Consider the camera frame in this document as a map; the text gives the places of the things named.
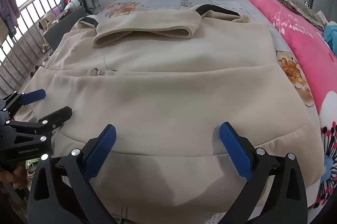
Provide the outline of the person's left hand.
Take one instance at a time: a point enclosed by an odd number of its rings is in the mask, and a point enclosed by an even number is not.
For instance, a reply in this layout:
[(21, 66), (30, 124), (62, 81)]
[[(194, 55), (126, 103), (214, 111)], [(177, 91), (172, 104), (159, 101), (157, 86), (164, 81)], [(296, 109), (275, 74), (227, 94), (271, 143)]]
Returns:
[(24, 189), (27, 186), (27, 170), (25, 162), (19, 162), (17, 168), (12, 171), (1, 171), (0, 181), (12, 184), (14, 189)]

